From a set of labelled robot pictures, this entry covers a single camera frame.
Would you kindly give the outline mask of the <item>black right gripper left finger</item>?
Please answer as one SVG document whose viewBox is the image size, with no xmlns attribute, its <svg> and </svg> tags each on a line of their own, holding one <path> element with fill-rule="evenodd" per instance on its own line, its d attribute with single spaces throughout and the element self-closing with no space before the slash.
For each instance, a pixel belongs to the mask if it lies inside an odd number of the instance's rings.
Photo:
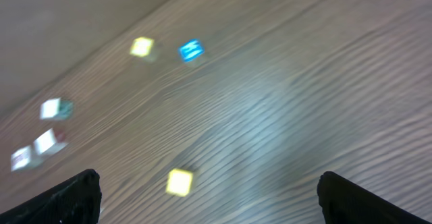
<svg viewBox="0 0 432 224">
<path fill-rule="evenodd" d="M 1 224 L 97 224 L 101 213 L 100 176 L 86 169 L 1 214 Z"/>
</svg>

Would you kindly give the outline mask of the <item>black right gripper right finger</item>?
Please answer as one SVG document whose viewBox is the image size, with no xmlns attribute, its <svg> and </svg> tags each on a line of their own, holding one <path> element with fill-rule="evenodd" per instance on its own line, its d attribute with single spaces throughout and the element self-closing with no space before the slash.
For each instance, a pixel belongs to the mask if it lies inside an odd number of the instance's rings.
<svg viewBox="0 0 432 224">
<path fill-rule="evenodd" d="M 326 224 L 430 224 L 332 171 L 321 175 L 317 196 Z"/>
</svg>

